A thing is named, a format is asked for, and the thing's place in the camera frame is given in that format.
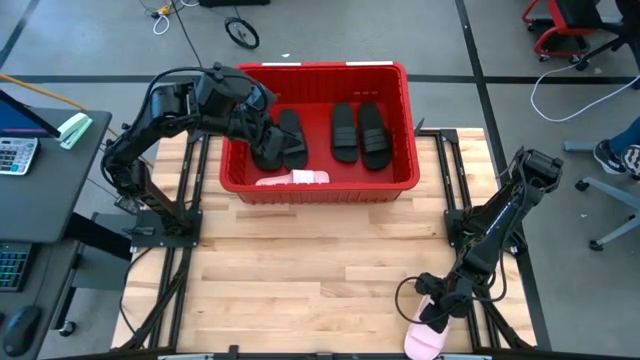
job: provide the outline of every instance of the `red plastic bin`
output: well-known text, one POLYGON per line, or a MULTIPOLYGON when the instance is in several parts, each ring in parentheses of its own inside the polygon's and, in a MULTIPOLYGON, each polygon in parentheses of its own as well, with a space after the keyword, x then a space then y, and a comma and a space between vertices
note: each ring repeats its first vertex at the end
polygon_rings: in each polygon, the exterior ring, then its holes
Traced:
POLYGON ((369 203, 395 200, 420 178, 413 135, 406 72, 393 62, 245 64, 240 69, 277 96, 270 113, 275 121, 283 109, 298 113, 305 134, 307 170, 329 174, 329 184, 255 185, 258 179, 288 173, 257 169, 248 145, 224 139, 220 183, 242 201, 264 203, 369 203), (369 171, 362 154, 355 164, 343 164, 331 155, 331 110, 348 102, 357 126, 357 106, 375 102, 392 138, 393 159, 384 169, 369 171))

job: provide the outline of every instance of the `black desk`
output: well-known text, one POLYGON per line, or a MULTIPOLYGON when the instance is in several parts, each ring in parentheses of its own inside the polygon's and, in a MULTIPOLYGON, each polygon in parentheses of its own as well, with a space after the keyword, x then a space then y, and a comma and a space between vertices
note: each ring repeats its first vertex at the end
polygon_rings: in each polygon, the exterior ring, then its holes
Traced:
MULTIPOLYGON (((32 110, 55 127, 77 113, 73 110, 32 110)), ((111 114, 103 111, 88 111, 86 114, 94 122, 71 150, 62 149, 55 140, 41 139, 40 153, 27 175, 0 176, 0 194, 3 197, 0 202, 0 239, 43 243, 37 245, 33 268, 23 291, 0 293, 0 312, 7 317, 0 325, 2 330, 18 309, 35 304, 42 310, 33 344, 18 359, 35 359, 54 314, 61 318, 66 315, 73 295, 73 291, 71 294, 69 291, 75 273, 72 270, 80 264, 83 243, 130 259, 126 238, 73 212, 111 120, 111 114)), ((0 337, 0 358, 4 359, 6 354, 1 348, 0 337)))

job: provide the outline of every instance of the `gray floor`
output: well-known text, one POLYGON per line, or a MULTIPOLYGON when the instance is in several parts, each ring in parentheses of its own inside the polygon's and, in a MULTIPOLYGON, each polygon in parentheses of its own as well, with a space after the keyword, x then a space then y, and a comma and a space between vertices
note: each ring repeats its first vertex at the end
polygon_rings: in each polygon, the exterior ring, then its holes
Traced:
MULTIPOLYGON (((539 63, 533 39, 519 18, 527 0, 465 0, 485 75, 536 76, 566 66, 564 60, 539 63)), ((0 43, 9 38, 26 1, 0 1, 0 43)), ((146 0, 149 6, 159 0, 146 0)), ((601 2, 608 18, 619 17, 611 0, 601 2)), ((231 14, 232 9, 217 11, 231 14)), ((544 6, 536 9, 544 13, 544 6)), ((260 32, 255 51, 239 48, 223 30, 224 18, 201 8, 180 14, 205 64, 221 61, 291 62, 322 60, 396 60, 411 74, 472 75, 453 1, 440 0, 273 0, 240 12, 260 32)), ((15 75, 139 75, 195 64, 175 17, 164 36, 151 32, 153 21, 135 0, 42 0, 2 72, 15 75)), ((594 37, 593 45, 607 38, 594 37)), ((559 76, 634 76, 628 49, 594 59, 585 73, 559 76)), ((144 84, 41 84, 87 107, 109 110, 113 127, 131 121, 144 84)), ((429 127, 484 127, 475 84, 410 83, 414 119, 429 127)), ((8 84, 0 88, 29 104, 61 107, 8 84)), ((562 117, 614 90, 616 86, 545 85, 538 103, 562 117)), ((628 209, 596 192, 579 193, 573 183, 596 176, 631 192, 626 177, 611 177, 588 155, 562 152, 567 139, 599 140, 624 129, 638 114, 636 93, 627 91, 564 124, 545 122, 531 108, 531 85, 489 85, 503 146, 510 158, 524 145, 566 160, 564 181, 525 221, 534 272, 553 348, 560 351, 640 355, 640 243, 637 232, 590 251, 589 239, 620 225, 628 209)), ((153 158, 155 149, 147 157, 153 158)), ((90 178, 101 185, 97 166, 90 178)), ((112 198, 87 182, 78 211, 116 212, 112 198)), ((106 351, 117 316, 117 292, 84 291, 72 306, 80 330, 69 338, 52 333, 41 357, 106 351)))

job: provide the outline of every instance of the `person's foot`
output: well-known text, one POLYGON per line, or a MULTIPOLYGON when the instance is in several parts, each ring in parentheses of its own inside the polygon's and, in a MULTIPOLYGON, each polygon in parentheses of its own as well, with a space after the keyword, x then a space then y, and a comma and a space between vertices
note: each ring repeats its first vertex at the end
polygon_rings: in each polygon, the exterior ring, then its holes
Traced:
POLYGON ((593 148, 593 157, 602 165, 607 174, 620 175, 627 171, 620 159, 611 152, 609 140, 602 140, 593 148))
POLYGON ((633 175, 640 175, 640 146, 631 145, 622 153, 622 165, 633 175))

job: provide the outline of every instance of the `wooden tabletop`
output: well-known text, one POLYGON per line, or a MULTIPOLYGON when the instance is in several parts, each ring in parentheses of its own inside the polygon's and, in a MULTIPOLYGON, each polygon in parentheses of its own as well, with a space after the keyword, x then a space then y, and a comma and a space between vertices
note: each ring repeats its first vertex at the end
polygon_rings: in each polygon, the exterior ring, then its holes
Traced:
MULTIPOLYGON (((458 134, 472 201, 482 204, 497 190, 484 132, 458 129, 458 134)), ((158 150, 153 181, 170 196, 176 193, 185 142, 186 136, 163 140, 158 150)), ((418 185, 394 202, 372 205, 244 204, 220 186, 221 148, 220 139, 210 146, 202 239, 191 261, 178 350, 226 352, 236 344, 241 352, 259 353, 403 352, 408 323, 394 307, 398 282, 425 271, 443 276, 455 259, 445 240, 446 201, 433 138, 417 139, 418 185)), ((450 152, 448 159, 455 174, 450 152)), ((461 207, 459 196, 456 201, 461 207)), ((156 301, 164 253, 152 250, 131 271, 123 304, 134 327, 156 301)), ((518 267, 508 255, 504 263, 508 293, 497 306, 533 344, 518 267)), ((501 284, 498 279, 494 296, 501 284)), ((419 302, 411 285, 401 291, 407 314, 419 302)), ((466 321, 451 324, 445 351, 470 351, 466 321)), ((168 327, 165 321, 164 338, 168 327)), ((130 336, 120 318, 113 346, 130 336)))

